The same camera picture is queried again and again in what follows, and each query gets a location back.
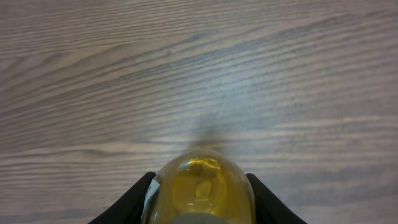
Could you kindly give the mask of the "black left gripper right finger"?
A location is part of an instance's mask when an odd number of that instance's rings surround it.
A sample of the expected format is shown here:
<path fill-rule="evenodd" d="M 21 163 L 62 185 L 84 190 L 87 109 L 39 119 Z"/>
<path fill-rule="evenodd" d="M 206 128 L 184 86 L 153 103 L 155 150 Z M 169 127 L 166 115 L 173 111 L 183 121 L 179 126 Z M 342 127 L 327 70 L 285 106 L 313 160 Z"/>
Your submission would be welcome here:
<path fill-rule="evenodd" d="M 254 192 L 258 224 L 307 224 L 286 207 L 254 174 L 246 174 Z"/>

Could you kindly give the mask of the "yellow liquid bottle grey cap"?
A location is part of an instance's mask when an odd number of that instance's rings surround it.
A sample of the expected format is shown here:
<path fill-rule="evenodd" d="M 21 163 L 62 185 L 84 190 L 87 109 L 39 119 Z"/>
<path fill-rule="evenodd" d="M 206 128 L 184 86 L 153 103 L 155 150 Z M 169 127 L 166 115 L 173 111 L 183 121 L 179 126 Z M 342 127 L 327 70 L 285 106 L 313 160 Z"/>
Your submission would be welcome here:
<path fill-rule="evenodd" d="M 220 153 L 189 151 L 167 163 L 147 190 L 141 223 L 255 223 L 244 172 Z"/>

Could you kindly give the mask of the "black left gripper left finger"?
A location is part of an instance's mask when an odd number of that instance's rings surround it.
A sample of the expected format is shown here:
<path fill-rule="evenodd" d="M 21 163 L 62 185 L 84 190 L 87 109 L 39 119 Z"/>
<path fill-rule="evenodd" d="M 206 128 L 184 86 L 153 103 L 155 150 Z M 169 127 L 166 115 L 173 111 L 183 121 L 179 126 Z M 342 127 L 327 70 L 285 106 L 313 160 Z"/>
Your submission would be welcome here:
<path fill-rule="evenodd" d="M 145 173 L 126 193 L 89 224 L 135 224 L 141 222 L 146 192 L 156 176 Z"/>

